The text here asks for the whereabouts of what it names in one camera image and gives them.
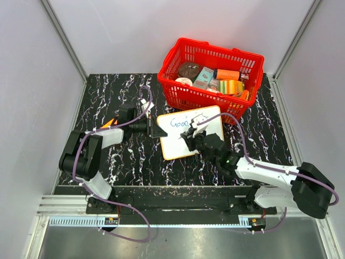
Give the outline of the white board yellow frame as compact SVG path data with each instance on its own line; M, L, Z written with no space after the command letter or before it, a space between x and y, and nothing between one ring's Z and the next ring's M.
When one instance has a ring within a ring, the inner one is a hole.
M207 119L220 114L219 106L209 106L193 110L163 114L157 117L157 124L168 136L160 138L162 154L165 160L174 160L197 154L190 152L183 139L178 139L180 134L190 128L191 119L202 114Z

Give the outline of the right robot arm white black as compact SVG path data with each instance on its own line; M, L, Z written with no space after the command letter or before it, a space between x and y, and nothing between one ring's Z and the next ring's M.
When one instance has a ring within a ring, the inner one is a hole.
M228 149L217 134L181 133L188 150L199 152L213 163L224 176L263 183L245 200L248 212L256 214L263 208L286 207L299 209L315 219L324 219L334 196L334 185L313 164L282 166L240 155Z

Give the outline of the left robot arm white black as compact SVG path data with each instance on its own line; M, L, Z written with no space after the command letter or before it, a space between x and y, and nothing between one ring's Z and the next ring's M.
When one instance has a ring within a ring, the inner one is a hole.
M115 190L99 172L101 151L109 146L121 144L134 133L151 138L167 137L158 126L150 110L138 118L139 111L133 105L123 105L118 115L96 133L73 130L59 160L59 169L69 174L97 196L98 207L104 213L115 211L117 201Z

